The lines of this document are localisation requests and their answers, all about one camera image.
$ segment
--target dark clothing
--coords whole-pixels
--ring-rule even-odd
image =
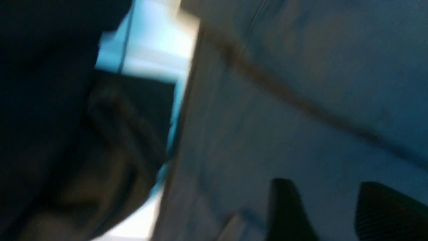
[[[149,195],[174,85],[94,71],[130,6],[0,3],[0,240],[89,240]]]

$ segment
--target black object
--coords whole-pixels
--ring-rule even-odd
[[[380,183],[365,182],[355,230],[361,241],[426,241],[428,207]]]
[[[269,200],[270,227],[267,241],[318,240],[291,180],[274,179]]]

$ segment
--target black jacket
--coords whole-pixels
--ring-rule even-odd
[[[142,175],[128,167],[129,159],[139,161],[143,157],[138,156],[141,148],[130,154],[129,148],[118,146],[127,146],[123,142],[130,140],[144,141],[125,137],[123,133],[105,134],[106,128],[115,131],[117,127],[134,127],[117,120],[120,108],[108,103],[109,100],[104,100],[106,106],[97,102],[97,95],[102,96],[100,92],[117,90],[106,83],[118,82],[115,80],[118,77],[94,72],[102,32],[119,27],[131,2],[6,0],[0,3],[1,240],[91,239],[124,219],[146,199],[162,161],[150,169],[153,173],[148,174],[149,181],[141,181],[147,187],[140,187],[136,193],[140,196],[127,203]],[[135,79],[126,80],[121,82],[136,84]],[[160,85],[145,83],[139,84],[142,91]],[[164,141],[174,86],[160,88],[164,95],[158,95],[163,99],[158,105],[162,108],[151,116],[157,120],[157,126],[161,123],[157,129],[162,129],[161,134],[156,132],[155,136]],[[95,99],[92,103],[88,99],[90,93]],[[135,109],[136,119],[141,112],[148,113],[141,106]],[[99,117],[99,110],[112,117]],[[96,119],[109,122],[100,127]],[[153,143],[137,147],[148,148]],[[150,159],[152,154],[144,152],[144,155]],[[115,198],[117,192],[122,192],[123,200]],[[113,215],[120,203],[121,213]]]

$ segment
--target black fabric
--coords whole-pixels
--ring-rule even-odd
[[[94,72],[131,2],[0,3],[0,240],[89,240],[147,199],[174,85]]]
[[[0,3],[0,233],[76,137],[103,31],[131,0]]]
[[[376,182],[361,184],[355,230],[361,241],[428,240],[428,207]]]
[[[291,180],[274,179],[269,200],[270,227],[266,241],[318,240]]]

